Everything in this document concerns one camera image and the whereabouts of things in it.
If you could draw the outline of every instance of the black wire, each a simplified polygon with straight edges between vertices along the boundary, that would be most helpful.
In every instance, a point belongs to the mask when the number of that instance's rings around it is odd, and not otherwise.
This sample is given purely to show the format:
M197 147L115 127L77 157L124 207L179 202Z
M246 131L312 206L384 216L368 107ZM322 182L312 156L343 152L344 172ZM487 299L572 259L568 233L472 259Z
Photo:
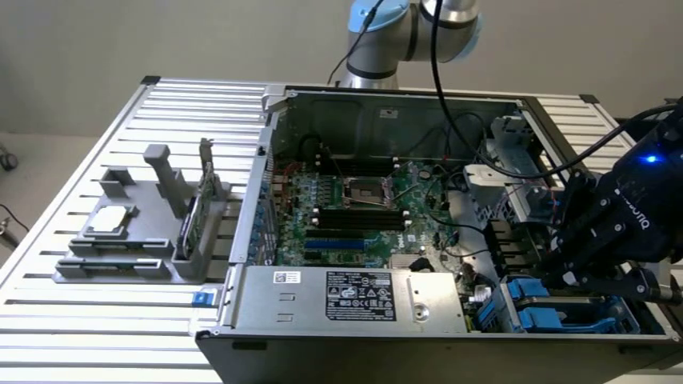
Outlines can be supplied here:
M8 206L5 206L4 204L0 204L0 207L4 208L4 210L8 212L9 216L12 216L12 219L17 222L17 224L25 229L25 231L28 232L29 231L29 228L21 223L21 221L17 219L17 217L13 215L13 212L11 211L11 209L8 208Z
M454 258L468 258L470 256L474 256L475 254L483 254L484 252L488 252L488 250L478 250L476 252L471 252L470 254L454 254L448 251L448 249L443 249L446 254Z
M446 180L451 180L451 178L454 177L454 175L459 172L460 170L455 170L447 177ZM431 193L431 190L434 189L435 187L435 184L436 182L439 181L439 178L436 178L431 184L430 184L430 188L427 188L427 193L424 194L424 208L427 210L427 215L431 217L431 219L438 222L439 224L444 225L444 226L452 226L455 228L468 228L471 230L475 230L476 232L479 232L480 234L483 234L483 230L480 230L479 228L476 228L475 226L470 226L468 224L456 224L454 222L444 222L443 220L440 220L436 216L434 216L434 214L431 213L431 209L430 209L430 205L427 204L427 200L428 200L428 197L430 197L430 193Z
M488 132L487 132L487 125L483 122L482 116L479 116L474 112L463 112L454 117L455 121L458 121L464 116L474 116L475 119L479 120L479 124L482 125L483 138L486 138L488 136ZM450 129L448 123L446 124L444 136L446 136L444 154L447 157L450 157L451 156L451 129Z
M410 150L406 150L406 151L403 152L402 157L403 157L403 156L408 156L408 155L411 154L411 152L412 152L414 150L416 150L419 146L422 146L422 145L423 145L424 141L430 138L431 134L432 134L434 132L436 132L438 130L440 130L440 132L443 133L442 128L440 128L440 127L438 127L438 126L436 126L436 127L434 127L431 130L428 130L428 131L427 131L427 133L424 134L424 136L420 138L420 140L418 140L418 142L414 144L414 146L411 146L411 147L410 147Z
M342 60L339 60L336 67L334 68L332 72L330 73L328 77L328 85L332 82L334 74L336 73L339 67L342 64L344 64L344 61L350 58L350 56L354 54L355 48L359 45L360 39L363 38L363 35L367 32L367 29L370 28L372 24L372 20L375 20L376 10L380 7L380 4L384 2L384 0L378 0L374 7L371 8L371 11L368 12L366 16L366 20L363 20L363 29L360 30L359 37L356 38L354 44L351 45L350 51L346 53L346 55L342 57Z
M435 16L434 19L439 20L440 17L440 8L443 6L443 0L436 0L435 4ZM512 178L523 178L523 179L534 179L534 178L546 178L548 176L552 176L554 174L570 169L572 166L579 164L588 156L592 155L598 151L599 148L602 148L619 134L623 133L624 130L635 123L646 119L647 117L662 114L663 112L672 110L676 108L676 105L666 105L666 106L658 106L655 108L651 108L635 116L632 116L628 120L624 121L619 125L618 128L615 128L603 138L592 145L590 146L572 160L562 164L560 166L556 166L555 168L551 168L550 170L544 172L539 172L536 174L518 174L516 172L511 172L495 165L495 163L491 161L490 158L487 158L483 154L479 153L476 148L472 146L472 144L466 140L464 134L460 132L460 130L456 127L454 118L451 116L451 112L448 111L448 105L446 104L446 96L444 96L444 90L440 86L440 76L439 76L439 62L436 61L436 36L439 34L439 23L432 22L431 27L431 42L430 42L430 61L431 61L431 73L435 80L435 88L436 88L436 95L439 97L439 104L440 108L443 109L443 113L446 116L446 120L448 121L448 124L451 125L451 128L454 130L454 133L456 134L458 138L466 145L466 147L470 149L470 151L475 154L475 156L479 158L479 160L491 167L492 170L496 172L500 172L506 176L510 176Z

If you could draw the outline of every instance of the white label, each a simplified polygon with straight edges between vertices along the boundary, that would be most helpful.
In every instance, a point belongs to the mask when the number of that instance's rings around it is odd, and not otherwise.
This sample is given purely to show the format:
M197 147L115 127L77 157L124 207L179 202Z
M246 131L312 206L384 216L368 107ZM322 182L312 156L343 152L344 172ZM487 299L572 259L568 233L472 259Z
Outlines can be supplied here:
M380 110L380 118L398 118L398 110Z
M283 270L274 273L274 284L299 284L302 272L299 270Z

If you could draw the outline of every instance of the sticker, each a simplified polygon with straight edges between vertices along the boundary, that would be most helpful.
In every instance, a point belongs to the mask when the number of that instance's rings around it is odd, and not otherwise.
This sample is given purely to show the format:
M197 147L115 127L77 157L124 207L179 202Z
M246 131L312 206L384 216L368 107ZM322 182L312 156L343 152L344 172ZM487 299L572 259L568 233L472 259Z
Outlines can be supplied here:
M328 272L326 290L324 314L330 320L396 321L392 274L387 272Z
M398 118L398 110L391 108L380 110L380 118Z
M274 284L299 284L302 272L299 270L283 270L274 273Z

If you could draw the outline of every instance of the white wall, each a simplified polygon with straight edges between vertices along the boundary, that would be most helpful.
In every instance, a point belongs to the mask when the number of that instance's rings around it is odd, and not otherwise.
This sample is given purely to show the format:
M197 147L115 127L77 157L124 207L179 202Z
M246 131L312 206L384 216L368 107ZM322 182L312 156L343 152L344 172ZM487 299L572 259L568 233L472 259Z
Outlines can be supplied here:
M0 170L0 203L31 228L68 178L92 149L97 138L45 134L1 134L0 141L19 158L19 167ZM7 217L0 210L0 219ZM25 232L15 223L9 230L19 239ZM0 267L12 251L0 246Z
M324 82L351 0L0 0L0 130L104 131L145 74ZM482 0L450 88L592 93L615 115L683 94L682 0ZM404 86L431 87L403 64Z

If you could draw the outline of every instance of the cable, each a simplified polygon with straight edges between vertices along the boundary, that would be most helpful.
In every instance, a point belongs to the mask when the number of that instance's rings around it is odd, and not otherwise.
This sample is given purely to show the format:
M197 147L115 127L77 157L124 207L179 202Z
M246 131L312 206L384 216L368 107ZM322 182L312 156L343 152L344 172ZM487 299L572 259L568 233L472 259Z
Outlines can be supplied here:
M29 228L25 226L25 224L21 223L21 221L17 219L17 217L13 215L13 212L5 206L4 204L0 204L0 207L4 208L4 210L8 212L9 216L12 216L12 219L17 222L17 224L25 229L27 232L29 232Z
M328 85L332 82L334 74L336 73L339 67L344 63L344 61L350 58L350 56L354 54L355 48L359 45L360 39L363 38L363 35L367 32L367 29L370 28L372 21L375 20L376 10L380 7L380 4L384 2L384 0L378 0L375 3L375 6L371 8L371 11L367 13L366 19L363 20L363 29L360 30L359 37L356 38L354 44L351 45L350 51L346 53L346 55L342 57L342 60L339 60L336 67L334 68L332 72L330 73L328 77Z
M411 146L411 147L410 147L410 149L408 149L408 150L406 150L406 151L403 152L403 154L402 154L399 157L402 157L402 158L403 158L403 157L406 157L406 156L410 156L411 152L412 152L414 150L416 150L419 146L422 146L422 145L423 145L424 141L430 138L431 134L432 134L434 132L436 132L438 130L440 130L440 131L443 132L442 128L440 128L440 127L438 127L438 126L436 126L436 127L434 127L431 130L428 130L428 131L427 131L427 133L424 134L424 136L422 137L422 139L420 139L420 140L418 140L418 142L414 144L414 146Z
M451 175L448 175L448 178L447 180L451 179L451 177L454 176L454 174L458 172L458 170L455 170ZM436 178L431 184L430 184L430 188L427 188L427 193L424 194L424 207L427 209L427 215L431 217L431 219L438 222L439 224L444 225L444 226L452 226L455 228L468 228L471 230L475 230L476 232L479 232L482 235L483 235L483 230L480 230L479 228L476 228L475 226L470 226L468 224L456 224L454 222L444 222L443 220L440 220L436 216L434 216L434 214L431 213L431 209L428 207L428 204L427 204L427 199L430 197L430 193L431 193L431 190L432 188L435 187L435 184L436 182L439 181L439 178Z
M443 6L443 0L436 0L435 5L435 20L440 20L440 8ZM439 34L439 23L432 22L431 27L431 42L430 42L430 61L431 61L431 73L435 80L435 88L436 88L436 95L439 97L439 104L440 108L443 110L446 120L448 121L448 124L451 125L451 128L454 130L454 133L456 134L458 138L466 145L466 148L470 149L470 151L475 154L475 156L479 158L479 160L491 167L492 170L496 172L504 174L506 176L510 176L512 178L522 178L522 179L534 179L534 178L546 178L548 176L552 176L554 174L570 169L572 166L579 164L588 156L592 155L598 151L599 148L602 148L619 134L623 133L624 130L635 123L646 119L647 117L662 114L666 111L674 110L676 108L676 105L666 105L666 106L658 106L655 108L651 108L635 116L632 116L628 120L624 121L623 124L619 125L618 128L615 128L598 142L590 146L572 160L562 164L560 166L556 166L555 168L551 168L550 170L544 172L539 172L536 174L518 174L516 172L511 172L499 166L495 165L494 161L491 161L490 158L487 158L486 155L480 154L472 144L466 140L464 134L460 132L460 130L456 127L454 118L451 116L451 112L448 111L448 105L446 104L446 96L444 96L444 90L440 85L440 76L439 76L439 62L436 61L436 36Z
M446 254L448 254L448 256L452 256L454 258L468 258L470 256L474 256L475 254L482 254L484 252L488 252L488 250L478 250L476 252L471 252L470 254L454 254L446 248L443 249L443 251L446 252Z

